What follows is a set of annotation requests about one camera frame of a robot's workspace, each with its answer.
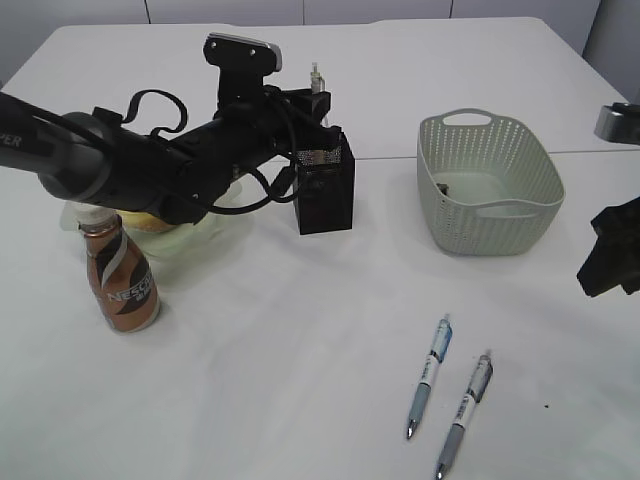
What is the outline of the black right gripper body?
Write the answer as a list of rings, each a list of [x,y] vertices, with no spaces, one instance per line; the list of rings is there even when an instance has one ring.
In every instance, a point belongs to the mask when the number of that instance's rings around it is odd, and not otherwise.
[[[625,280],[619,285],[627,295],[639,291],[639,198],[606,207],[592,221],[597,240],[625,253]]]

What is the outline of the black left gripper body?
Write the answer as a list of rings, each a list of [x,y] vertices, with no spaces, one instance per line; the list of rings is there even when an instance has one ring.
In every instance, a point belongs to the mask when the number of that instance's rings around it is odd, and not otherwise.
[[[218,104],[214,119],[248,126],[268,141],[273,152],[297,156],[303,150],[320,150],[320,127],[327,127],[323,120],[331,109],[331,93],[273,85],[264,85],[263,93],[257,102]]]

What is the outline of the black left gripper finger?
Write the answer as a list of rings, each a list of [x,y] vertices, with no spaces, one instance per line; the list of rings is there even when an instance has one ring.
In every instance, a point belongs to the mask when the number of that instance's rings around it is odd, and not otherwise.
[[[320,150],[335,150],[342,144],[343,130],[340,126],[320,127]]]

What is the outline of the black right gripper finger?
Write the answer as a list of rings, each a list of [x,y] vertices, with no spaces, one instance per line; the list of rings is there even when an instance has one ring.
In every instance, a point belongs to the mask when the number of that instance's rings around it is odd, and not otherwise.
[[[625,280],[624,263],[625,253],[621,248],[597,240],[577,273],[584,293],[596,297],[619,286]]]

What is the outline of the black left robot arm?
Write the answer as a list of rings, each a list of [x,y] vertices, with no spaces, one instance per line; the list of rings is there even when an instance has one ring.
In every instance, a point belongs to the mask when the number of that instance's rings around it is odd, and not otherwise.
[[[207,214],[244,215],[293,203],[331,230],[349,225],[355,160],[344,131],[324,126],[327,92],[265,85],[221,96],[213,118],[141,135],[125,114],[95,108],[58,115],[1,98],[1,163],[34,173],[52,196],[146,213],[170,225]]]

